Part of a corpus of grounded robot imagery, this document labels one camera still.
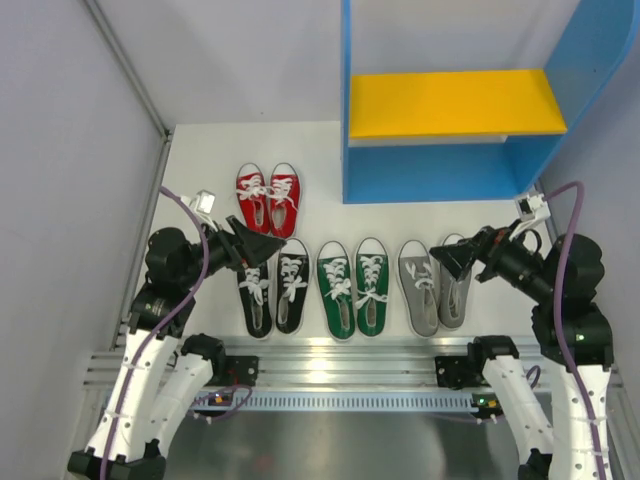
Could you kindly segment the black sneaker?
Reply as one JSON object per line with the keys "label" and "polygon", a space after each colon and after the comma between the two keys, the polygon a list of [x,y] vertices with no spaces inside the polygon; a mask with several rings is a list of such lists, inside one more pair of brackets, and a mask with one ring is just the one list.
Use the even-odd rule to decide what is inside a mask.
{"label": "black sneaker", "polygon": [[283,334],[294,334],[301,326],[310,272],[306,246],[289,239],[276,260],[276,327]]}
{"label": "black sneaker", "polygon": [[258,340],[266,339],[273,329],[268,264],[238,272],[236,278],[248,334]]}

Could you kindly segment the grey sneaker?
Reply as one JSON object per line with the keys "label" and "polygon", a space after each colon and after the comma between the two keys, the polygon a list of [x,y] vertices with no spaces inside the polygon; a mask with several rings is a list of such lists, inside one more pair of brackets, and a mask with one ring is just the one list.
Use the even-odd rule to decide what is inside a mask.
{"label": "grey sneaker", "polygon": [[420,337],[434,336],[439,327],[436,277],[431,256],[421,241],[408,240],[401,247],[398,274],[412,330]]}
{"label": "grey sneaker", "polygon": [[445,328],[454,330],[464,323],[470,286],[470,273],[456,280],[440,265],[439,320]]}

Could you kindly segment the green sneaker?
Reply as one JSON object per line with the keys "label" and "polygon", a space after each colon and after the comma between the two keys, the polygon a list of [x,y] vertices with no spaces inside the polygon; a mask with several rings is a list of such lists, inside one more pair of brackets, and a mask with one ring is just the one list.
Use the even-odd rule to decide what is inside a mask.
{"label": "green sneaker", "polygon": [[374,237],[365,238],[355,255],[356,320],[361,333],[376,337],[386,324],[389,301],[389,256]]}
{"label": "green sneaker", "polygon": [[326,242],[319,251],[316,270],[329,333],[346,341],[355,332],[355,317],[351,266],[344,246],[335,240]]}

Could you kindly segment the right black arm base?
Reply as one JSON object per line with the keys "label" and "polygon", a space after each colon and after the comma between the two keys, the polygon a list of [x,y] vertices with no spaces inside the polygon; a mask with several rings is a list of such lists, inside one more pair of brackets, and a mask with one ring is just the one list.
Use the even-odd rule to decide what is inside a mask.
{"label": "right black arm base", "polygon": [[436,356],[437,385],[450,390],[486,386],[478,366],[467,356]]}

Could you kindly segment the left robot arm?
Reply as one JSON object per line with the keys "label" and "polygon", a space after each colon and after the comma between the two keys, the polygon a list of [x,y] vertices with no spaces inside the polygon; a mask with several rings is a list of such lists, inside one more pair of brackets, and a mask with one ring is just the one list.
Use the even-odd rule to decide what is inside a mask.
{"label": "left robot arm", "polygon": [[285,244],[234,216],[227,222],[229,230],[200,225],[197,243],[176,227],[150,236],[145,281],[131,305],[113,391],[87,446],[68,461],[77,478],[163,478],[171,442],[197,394],[214,397],[225,388],[223,342],[183,335],[195,293],[219,270],[260,267]]}

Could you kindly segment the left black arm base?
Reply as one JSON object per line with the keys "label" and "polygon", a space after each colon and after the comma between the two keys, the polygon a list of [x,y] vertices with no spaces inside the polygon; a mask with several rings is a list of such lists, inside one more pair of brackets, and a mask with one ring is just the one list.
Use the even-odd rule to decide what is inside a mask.
{"label": "left black arm base", "polygon": [[213,386],[245,385],[253,387],[259,373],[257,356],[227,356],[220,366],[214,369],[210,384]]}

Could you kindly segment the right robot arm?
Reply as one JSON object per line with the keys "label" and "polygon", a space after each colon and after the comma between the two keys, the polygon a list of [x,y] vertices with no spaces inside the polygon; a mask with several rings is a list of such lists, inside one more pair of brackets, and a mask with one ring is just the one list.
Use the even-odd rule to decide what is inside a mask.
{"label": "right robot arm", "polygon": [[456,280],[480,262],[478,282],[501,278],[534,302],[532,330],[549,375],[550,416],[510,337],[478,336],[467,346],[467,385],[478,396],[497,397],[518,449],[518,478],[610,478],[606,405],[614,353],[610,324],[594,301],[604,276],[600,247],[568,232],[542,256],[510,225],[485,227],[430,254]]}

